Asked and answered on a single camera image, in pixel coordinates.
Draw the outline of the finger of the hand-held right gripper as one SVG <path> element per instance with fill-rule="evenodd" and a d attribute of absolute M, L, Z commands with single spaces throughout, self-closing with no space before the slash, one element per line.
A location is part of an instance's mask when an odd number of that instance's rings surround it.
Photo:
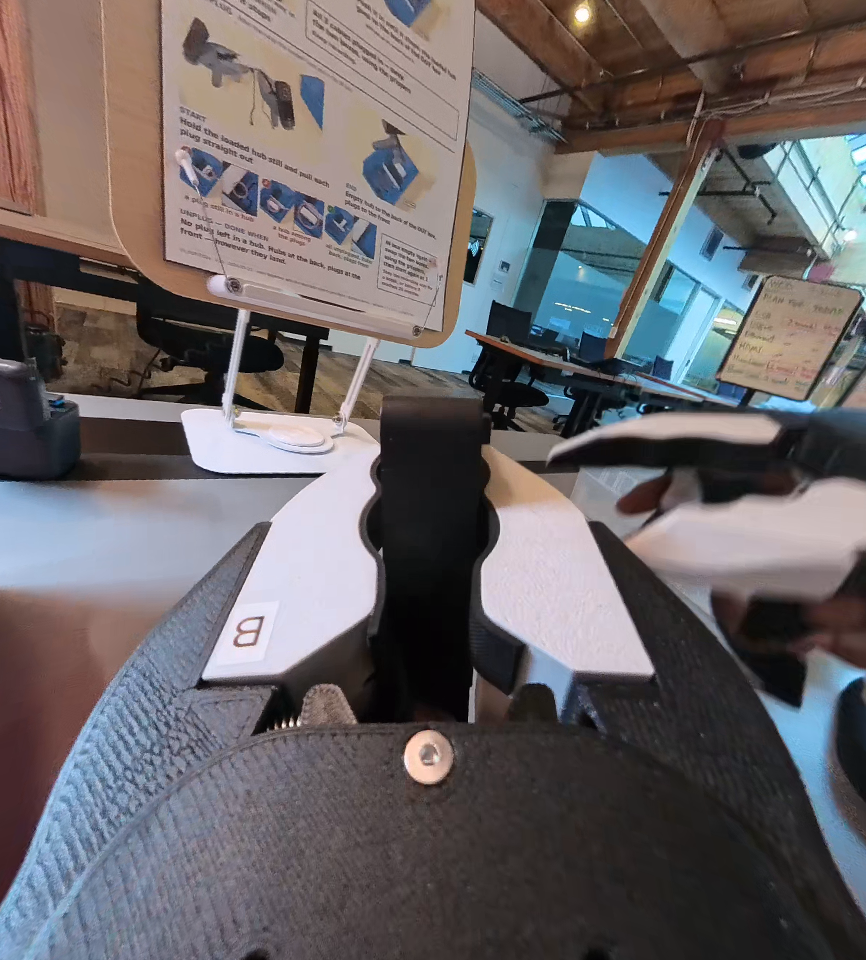
<path fill-rule="evenodd" d="M 866 558 L 866 483 L 827 478 L 785 496 L 686 503 L 626 539 L 656 574 L 746 598 L 829 598 Z"/>
<path fill-rule="evenodd" d="M 763 413 L 658 413 L 561 440 L 548 466 L 757 470 L 787 459 L 787 427 Z"/>

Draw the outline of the black office chair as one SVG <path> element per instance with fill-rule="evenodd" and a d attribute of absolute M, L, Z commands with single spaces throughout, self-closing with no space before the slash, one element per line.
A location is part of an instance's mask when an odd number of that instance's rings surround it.
<path fill-rule="evenodd" d="M 487 315 L 486 335 L 522 350 L 533 350 L 532 315 L 493 300 Z M 523 409 L 547 407 L 549 397 L 535 386 L 537 374 L 526 361 L 502 349 L 481 345 L 467 381 L 480 392 L 496 429 L 523 431 L 516 414 Z"/>
<path fill-rule="evenodd" d="M 176 395 L 186 403 L 220 405 L 233 350 L 236 309 L 172 294 L 141 277 L 135 318 L 139 339 L 156 350 L 164 372 L 185 367 L 203 373 L 199 384 L 149 388 L 141 395 Z"/>

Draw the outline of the black usb hub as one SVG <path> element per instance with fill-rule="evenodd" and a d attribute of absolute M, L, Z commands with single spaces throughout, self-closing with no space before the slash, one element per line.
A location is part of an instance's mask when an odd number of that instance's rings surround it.
<path fill-rule="evenodd" d="M 474 395 L 395 394 L 383 403 L 374 651 L 384 719 L 467 721 L 488 438 Z"/>

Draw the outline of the wooden pillar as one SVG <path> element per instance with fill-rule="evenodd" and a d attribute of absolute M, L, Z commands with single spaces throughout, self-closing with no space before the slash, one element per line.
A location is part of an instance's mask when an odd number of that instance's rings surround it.
<path fill-rule="evenodd" d="M 708 119 L 687 141 L 671 190 L 654 229 L 623 294 L 607 338 L 605 355 L 620 358 L 643 316 L 657 279 L 680 234 L 687 215 L 704 184 L 723 143 L 725 120 Z"/>

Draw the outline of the wooden office desk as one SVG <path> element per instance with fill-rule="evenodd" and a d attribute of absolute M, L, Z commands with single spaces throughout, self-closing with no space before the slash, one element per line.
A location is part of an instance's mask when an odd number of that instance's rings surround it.
<path fill-rule="evenodd" d="M 133 304 L 144 285 L 158 286 L 165 291 L 166 281 L 153 281 L 152 275 L 139 268 L 118 242 L 71 230 L 72 227 L 62 221 L 0 208 L 0 302 L 17 317 L 19 301 L 15 283 L 20 281 Z M 168 298 L 211 304 L 194 308 L 194 313 L 215 314 L 219 309 L 232 313 L 232 304 L 200 290 L 200 286 L 205 287 L 202 280 L 193 282 L 192 292 L 184 287 L 183 292 L 168 294 Z M 329 330 L 285 316 L 263 314 L 258 307 L 250 309 L 253 322 L 260 329 L 295 334 L 303 339 L 294 411 L 309 414 L 320 345 L 329 337 Z"/>
<path fill-rule="evenodd" d="M 666 411 L 698 410 L 705 412 L 737 412 L 739 403 L 721 395 L 692 390 L 667 382 L 652 375 L 627 372 L 609 374 L 564 359 L 558 355 L 535 349 L 521 349 L 500 342 L 473 330 L 465 335 L 481 346 L 502 350 L 526 361 L 536 373 L 535 387 L 543 384 L 563 387 L 572 405 L 565 416 L 560 437 L 568 439 L 595 426 L 609 412 L 620 413 L 631 408 L 638 414 Z M 491 413 L 484 410 L 493 426 Z"/>

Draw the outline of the white document stand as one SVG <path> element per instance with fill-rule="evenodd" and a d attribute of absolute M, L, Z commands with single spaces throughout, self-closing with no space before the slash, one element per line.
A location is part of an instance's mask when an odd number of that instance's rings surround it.
<path fill-rule="evenodd" d="M 381 339 L 404 335 L 418 339 L 425 322 L 412 322 L 395 314 L 371 309 L 355 311 L 304 296 L 283 286 L 270 286 L 231 273 L 214 273 L 207 291 L 237 306 L 231 352 L 226 365 L 217 409 L 188 410 L 181 425 L 194 464 L 223 475 L 319 475 L 337 470 L 359 456 L 375 454 L 379 444 L 358 426 L 351 425 L 355 404 Z M 242 366 L 250 310 L 253 307 L 298 307 L 303 322 L 326 324 L 349 321 L 367 337 L 337 414 L 332 418 L 305 414 L 242 412 L 235 400 L 236 381 Z"/>

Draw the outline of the grey label printer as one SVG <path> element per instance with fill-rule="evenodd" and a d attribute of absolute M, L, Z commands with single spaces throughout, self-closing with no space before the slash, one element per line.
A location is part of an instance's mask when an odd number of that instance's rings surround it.
<path fill-rule="evenodd" d="M 49 392 L 34 361 L 0 358 L 0 478 L 60 479 L 81 452 L 78 404 Z"/>

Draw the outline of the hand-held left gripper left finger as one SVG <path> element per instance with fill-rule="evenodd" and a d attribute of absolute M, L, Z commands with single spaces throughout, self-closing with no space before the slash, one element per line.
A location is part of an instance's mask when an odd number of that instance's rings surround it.
<path fill-rule="evenodd" d="M 379 450 L 321 475 L 271 519 L 200 675 L 205 687 L 275 685 L 301 702 L 318 685 L 368 702 L 368 627 L 379 561 L 363 517 Z"/>

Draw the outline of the instruction sheet on stand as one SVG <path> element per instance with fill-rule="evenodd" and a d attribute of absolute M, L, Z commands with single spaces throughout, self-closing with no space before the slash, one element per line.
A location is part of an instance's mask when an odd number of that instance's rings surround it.
<path fill-rule="evenodd" d="M 119 243 L 139 273 L 177 296 L 222 308 L 245 308 L 272 319 L 281 329 L 292 324 L 376 335 L 419 349 L 433 349 L 449 339 L 459 318 L 475 203 L 476 164 L 470 145 L 463 148 L 448 264 L 439 269 L 439 330 L 428 323 L 415 336 L 396 333 L 390 321 L 381 321 L 377 328 L 364 313 L 278 291 L 271 293 L 271 301 L 259 304 L 218 296 L 209 291 L 205 270 L 164 257 L 161 3 L 103 1 L 101 22 L 111 220 Z"/>

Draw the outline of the dark door window sign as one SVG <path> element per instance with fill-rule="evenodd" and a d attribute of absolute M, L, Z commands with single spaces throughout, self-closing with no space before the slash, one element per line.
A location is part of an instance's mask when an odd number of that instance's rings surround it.
<path fill-rule="evenodd" d="M 478 208 L 472 210 L 463 272 L 464 283 L 474 285 L 476 282 L 493 223 L 494 217 L 492 215 Z"/>

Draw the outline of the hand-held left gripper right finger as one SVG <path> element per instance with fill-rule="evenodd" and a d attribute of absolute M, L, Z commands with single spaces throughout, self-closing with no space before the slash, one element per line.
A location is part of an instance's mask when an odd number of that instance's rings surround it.
<path fill-rule="evenodd" d="M 545 686 L 559 715 L 579 684 L 652 683 L 654 664 L 583 511 L 494 447 L 482 453 L 487 543 L 470 599 L 477 679 L 507 697 Z"/>

